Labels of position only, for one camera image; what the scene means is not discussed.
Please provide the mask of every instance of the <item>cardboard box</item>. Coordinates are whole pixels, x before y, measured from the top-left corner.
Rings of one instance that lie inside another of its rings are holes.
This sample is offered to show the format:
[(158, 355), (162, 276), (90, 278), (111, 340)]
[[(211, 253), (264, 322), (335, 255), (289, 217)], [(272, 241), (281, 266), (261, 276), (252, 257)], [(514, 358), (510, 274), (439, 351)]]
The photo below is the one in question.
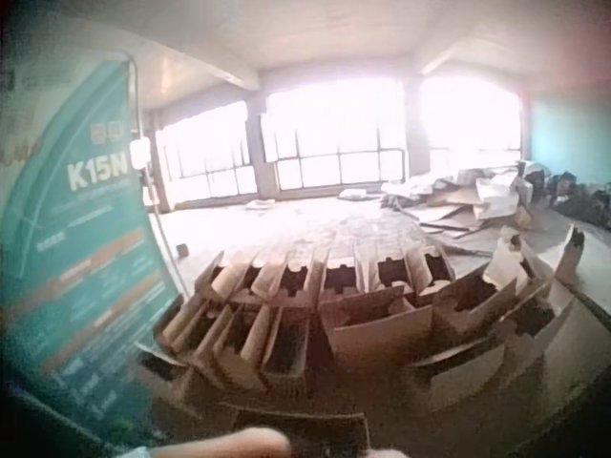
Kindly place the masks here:
[(308, 392), (311, 326), (310, 317), (299, 310), (277, 310), (261, 369), (272, 391), (294, 397)]
[(184, 296), (178, 294), (170, 306), (161, 314), (158, 321), (153, 325), (153, 338), (155, 342), (161, 348), (161, 350), (170, 356), (174, 356), (174, 350), (169, 343), (162, 337), (162, 331), (172, 321), (177, 314), (180, 312), (180, 308), (184, 304)]
[(328, 249), (317, 248), (312, 252), (308, 266), (287, 258), (278, 290), (268, 304), (272, 307), (287, 307), (312, 314), (316, 310), (318, 295), (324, 280), (328, 260)]
[(358, 289), (358, 271), (354, 257), (328, 260), (321, 281), (319, 307), (326, 303), (339, 303), (346, 298), (363, 294)]
[(556, 268), (556, 278), (564, 284), (572, 285), (577, 282), (577, 266), (583, 255), (584, 244), (585, 234), (571, 224)]
[(495, 333), (505, 343), (501, 386), (513, 381), (545, 353), (571, 313), (574, 300), (559, 281), (553, 280), (524, 298), (496, 324)]
[(203, 298), (211, 298), (211, 286), (212, 281), (219, 275), (221, 270), (224, 268), (221, 267), (222, 258), (224, 257), (225, 252), (220, 251), (217, 256), (212, 259), (212, 262), (208, 264), (200, 275), (195, 279), (194, 290), (196, 293), (199, 293)]
[(242, 250), (224, 267), (221, 261), (218, 268), (213, 269), (211, 277), (214, 279), (210, 283), (210, 288), (206, 289), (204, 298), (225, 303), (242, 284), (246, 271), (257, 253), (254, 249)]
[(231, 305), (226, 305), (220, 315), (214, 320), (208, 332), (205, 333), (200, 344), (195, 350), (188, 353), (184, 360), (195, 367), (211, 385), (223, 389), (227, 385), (214, 358), (213, 347), (221, 333), (229, 325), (235, 310)]
[(202, 308), (203, 302), (201, 296), (196, 293), (179, 309), (174, 318), (161, 330), (159, 339), (172, 348), (175, 353), (176, 349), (172, 346), (176, 338), (182, 333), (187, 325), (193, 320), (198, 311)]
[(416, 413), (452, 406), (475, 395), (503, 363), (504, 346), (495, 336), (464, 343), (404, 370)]
[(286, 435), (297, 457), (363, 456), (370, 449), (367, 419), (351, 415), (308, 415), (236, 408), (234, 430), (271, 427)]
[(193, 367), (152, 350), (141, 348), (132, 369), (154, 396), (189, 413), (193, 401), (210, 389)]
[(374, 247), (353, 247), (352, 258), (329, 260), (323, 275), (319, 309), (341, 306), (367, 307), (390, 303), (406, 292), (406, 285), (396, 281), (387, 287), (379, 277), (377, 251)]
[(458, 344), (476, 336), (516, 306), (516, 279), (497, 290), (482, 279), (487, 267), (479, 267), (435, 296), (435, 332), (438, 330), (449, 342)]
[(267, 305), (257, 312), (240, 306), (214, 344), (215, 360), (234, 385), (267, 390), (260, 375), (260, 365), (275, 312)]
[(445, 251), (432, 239), (409, 245), (406, 259), (420, 306), (431, 304), (434, 295), (456, 279)]
[(320, 307), (336, 364), (348, 371), (369, 371), (406, 361), (423, 350), (432, 329), (432, 307), (416, 308), (403, 287), (386, 290), (394, 297), (376, 301), (369, 293), (342, 304)]

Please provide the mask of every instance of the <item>wall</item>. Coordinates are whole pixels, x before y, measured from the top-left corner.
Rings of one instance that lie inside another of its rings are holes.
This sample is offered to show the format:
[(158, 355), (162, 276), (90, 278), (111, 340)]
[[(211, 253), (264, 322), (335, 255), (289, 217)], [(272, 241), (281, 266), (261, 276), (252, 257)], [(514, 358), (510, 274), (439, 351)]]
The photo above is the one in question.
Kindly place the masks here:
[(531, 159), (579, 182), (611, 181), (611, 80), (534, 93)]

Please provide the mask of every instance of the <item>teal poster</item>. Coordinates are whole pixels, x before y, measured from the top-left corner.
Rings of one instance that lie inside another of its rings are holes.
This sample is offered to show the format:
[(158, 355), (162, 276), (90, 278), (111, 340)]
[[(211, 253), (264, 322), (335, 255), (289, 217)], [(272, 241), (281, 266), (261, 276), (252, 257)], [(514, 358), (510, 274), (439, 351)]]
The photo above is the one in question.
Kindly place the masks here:
[(136, 342), (178, 291), (130, 160), (129, 65), (9, 69), (0, 110), (5, 364), (103, 439), (146, 407)]

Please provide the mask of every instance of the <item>window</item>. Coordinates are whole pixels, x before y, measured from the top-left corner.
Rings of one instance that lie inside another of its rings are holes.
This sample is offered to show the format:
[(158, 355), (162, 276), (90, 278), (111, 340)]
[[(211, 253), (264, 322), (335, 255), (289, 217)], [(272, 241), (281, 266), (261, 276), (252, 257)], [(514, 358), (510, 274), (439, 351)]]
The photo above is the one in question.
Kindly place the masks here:
[(474, 78), (431, 78), (422, 85), (421, 109), (435, 172), (521, 158), (516, 94)]
[(273, 94), (263, 119), (282, 190), (401, 179), (404, 98), (391, 79), (353, 79)]
[(233, 103), (163, 129), (177, 201), (257, 192), (246, 144), (246, 104)]

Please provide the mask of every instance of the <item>flattened cardboard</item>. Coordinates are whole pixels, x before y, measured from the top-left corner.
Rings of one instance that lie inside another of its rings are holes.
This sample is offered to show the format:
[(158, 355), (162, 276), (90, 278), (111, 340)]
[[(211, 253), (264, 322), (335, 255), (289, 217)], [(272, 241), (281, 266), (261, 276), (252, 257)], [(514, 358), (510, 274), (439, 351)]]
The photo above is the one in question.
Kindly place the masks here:
[(387, 291), (396, 296), (386, 303), (362, 297), (360, 304), (321, 307), (323, 328), (342, 369), (369, 371), (397, 364), (413, 358), (428, 341), (432, 307), (413, 307), (402, 297), (401, 286)]
[(367, 419), (362, 413), (308, 415), (235, 407), (233, 430), (271, 427), (288, 437), (293, 456), (364, 456), (370, 449)]
[(260, 364), (274, 313), (275, 310), (264, 305), (249, 324), (248, 312), (241, 306), (214, 344), (217, 364), (234, 385), (261, 392), (267, 390), (260, 375)]
[(231, 321), (234, 313), (235, 311), (231, 305), (226, 305), (205, 334), (198, 347), (185, 357), (185, 360), (195, 367), (210, 384), (219, 389), (225, 387), (226, 380), (222, 376), (214, 359), (213, 347), (221, 333), (225, 330), (225, 327), (227, 327)]
[(290, 397), (308, 392), (310, 333), (309, 316), (291, 308), (278, 309), (261, 369), (272, 391)]
[(486, 337), (410, 364), (404, 372), (417, 413), (441, 410), (475, 395), (503, 363), (504, 346)]
[[(553, 280), (549, 286), (543, 284), (524, 298), (495, 326), (495, 333), (505, 342), (504, 362), (499, 374), (501, 386), (515, 380), (545, 353), (564, 326), (574, 300), (575, 297), (559, 281)], [(519, 318), (517, 316), (525, 306), (551, 311), (551, 320), (536, 326), (535, 329), (519, 331), (520, 327), (524, 327), (520, 323), (524, 320), (524, 313), (520, 314)]]
[[(446, 286), (434, 298), (432, 310), (434, 325), (447, 334), (450, 342), (464, 342), (485, 326), (492, 324), (516, 306), (516, 279), (509, 281), (500, 291), (481, 279), (488, 264)], [(467, 304), (479, 299), (474, 291), (489, 288), (492, 294), (480, 303)]]

